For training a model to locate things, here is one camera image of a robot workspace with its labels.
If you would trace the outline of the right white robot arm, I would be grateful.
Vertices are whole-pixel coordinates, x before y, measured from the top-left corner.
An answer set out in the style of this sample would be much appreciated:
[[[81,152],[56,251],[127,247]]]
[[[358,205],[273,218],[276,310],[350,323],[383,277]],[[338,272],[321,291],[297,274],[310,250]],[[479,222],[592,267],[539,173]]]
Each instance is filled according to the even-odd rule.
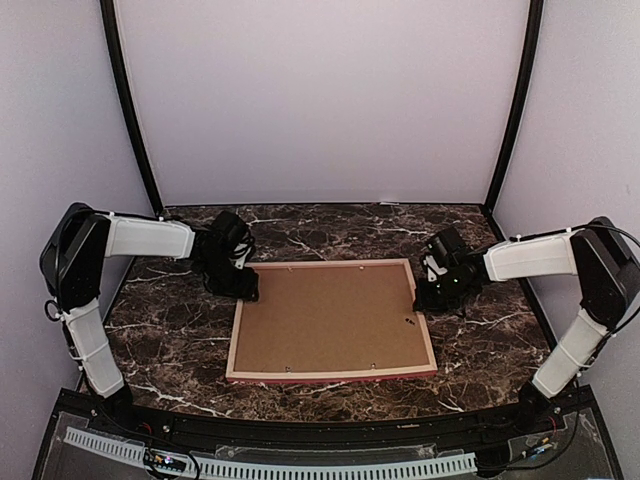
[[[564,229],[513,236],[472,249],[450,227],[433,235],[420,259],[413,309],[462,311],[468,299],[509,281],[571,278],[580,297],[575,318],[518,392],[510,424],[534,432],[552,401],[594,364],[610,339],[638,317],[639,241],[606,216]]]

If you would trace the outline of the black front rail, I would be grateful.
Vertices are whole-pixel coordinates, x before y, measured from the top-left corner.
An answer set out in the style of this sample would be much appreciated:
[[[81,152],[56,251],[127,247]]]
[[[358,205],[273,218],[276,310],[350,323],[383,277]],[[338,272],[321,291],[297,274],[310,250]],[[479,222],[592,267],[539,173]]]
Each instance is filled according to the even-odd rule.
[[[338,449],[434,444],[466,451],[504,446],[521,436],[510,421],[516,405],[413,419],[360,422],[275,422],[214,418],[132,406],[134,427],[109,421],[87,395],[62,390],[48,421],[44,446],[61,440],[67,424],[150,442],[212,452],[222,446]]]

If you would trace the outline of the small circuit board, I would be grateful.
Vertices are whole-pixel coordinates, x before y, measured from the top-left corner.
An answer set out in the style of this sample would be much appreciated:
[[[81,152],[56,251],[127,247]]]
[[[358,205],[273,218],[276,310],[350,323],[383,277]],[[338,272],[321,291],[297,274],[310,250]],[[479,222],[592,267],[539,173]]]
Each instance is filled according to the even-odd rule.
[[[530,457],[534,457],[540,455],[550,448],[554,448],[555,443],[551,441],[550,437],[544,437],[536,441],[533,445],[527,446],[520,455],[521,459],[526,459]]]
[[[175,456],[147,449],[143,454],[143,463],[154,468],[184,471],[187,463]]]

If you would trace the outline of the right black enclosure post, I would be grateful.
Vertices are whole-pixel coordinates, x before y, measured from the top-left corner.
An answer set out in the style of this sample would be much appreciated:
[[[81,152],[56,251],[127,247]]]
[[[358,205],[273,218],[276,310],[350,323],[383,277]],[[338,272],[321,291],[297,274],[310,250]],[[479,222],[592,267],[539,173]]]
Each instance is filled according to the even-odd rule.
[[[487,216],[494,215],[515,149],[535,63],[544,4],[543,0],[531,0],[529,2],[521,58],[511,106],[495,168],[483,203],[483,209]]]

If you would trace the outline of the right small circuit board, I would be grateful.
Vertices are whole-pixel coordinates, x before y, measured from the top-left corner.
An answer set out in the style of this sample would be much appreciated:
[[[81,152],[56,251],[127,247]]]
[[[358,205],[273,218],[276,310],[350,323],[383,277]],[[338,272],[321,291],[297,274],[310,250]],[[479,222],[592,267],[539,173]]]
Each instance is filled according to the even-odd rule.
[[[540,455],[550,448],[554,448],[555,443],[551,441],[550,437],[544,437],[536,441],[533,445],[527,446],[520,455],[521,459],[526,459],[530,457],[534,457]]]

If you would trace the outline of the black enclosure post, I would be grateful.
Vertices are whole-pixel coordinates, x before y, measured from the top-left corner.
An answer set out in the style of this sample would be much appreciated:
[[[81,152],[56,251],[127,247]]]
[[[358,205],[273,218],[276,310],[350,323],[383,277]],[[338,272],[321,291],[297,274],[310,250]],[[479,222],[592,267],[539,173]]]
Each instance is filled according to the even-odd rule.
[[[99,4],[111,70],[138,173],[140,174],[152,212],[156,216],[159,216],[164,210],[164,205],[152,172],[151,162],[144,143],[136,107],[134,105],[133,94],[129,84],[116,18],[116,3],[112,0],[100,0]]]
[[[494,215],[515,149],[535,63],[544,4],[543,0],[531,0],[529,2],[521,58],[511,106],[495,168],[483,203],[483,209],[487,216]]]

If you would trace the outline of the left black enclosure post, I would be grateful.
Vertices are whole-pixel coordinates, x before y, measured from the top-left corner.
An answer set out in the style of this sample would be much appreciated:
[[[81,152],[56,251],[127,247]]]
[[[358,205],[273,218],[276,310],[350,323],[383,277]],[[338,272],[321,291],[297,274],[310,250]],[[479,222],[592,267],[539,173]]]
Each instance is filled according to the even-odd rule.
[[[164,205],[152,172],[151,162],[144,143],[136,107],[134,105],[133,94],[129,84],[116,18],[116,3],[112,0],[100,0],[99,4],[111,70],[138,173],[140,174],[152,212],[156,216],[159,216],[164,210]]]

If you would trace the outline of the left small circuit board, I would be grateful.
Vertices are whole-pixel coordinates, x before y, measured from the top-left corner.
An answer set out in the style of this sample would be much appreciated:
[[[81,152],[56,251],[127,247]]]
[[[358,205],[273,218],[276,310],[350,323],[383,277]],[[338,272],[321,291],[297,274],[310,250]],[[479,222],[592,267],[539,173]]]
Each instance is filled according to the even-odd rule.
[[[147,449],[143,454],[143,463],[154,468],[184,471],[187,463],[175,456]]]

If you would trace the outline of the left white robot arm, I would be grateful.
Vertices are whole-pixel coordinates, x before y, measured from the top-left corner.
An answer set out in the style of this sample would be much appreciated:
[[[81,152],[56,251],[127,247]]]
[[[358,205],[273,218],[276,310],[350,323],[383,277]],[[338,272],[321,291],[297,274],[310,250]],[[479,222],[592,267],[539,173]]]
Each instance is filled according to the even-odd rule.
[[[99,211],[72,204],[39,257],[50,298],[44,310],[58,322],[72,360],[102,407],[101,417],[120,436],[141,427],[140,412],[116,365],[100,313],[103,266],[111,257],[187,260],[214,296],[255,302],[259,275],[248,261],[255,252],[249,226],[221,212],[206,227],[174,220]]]

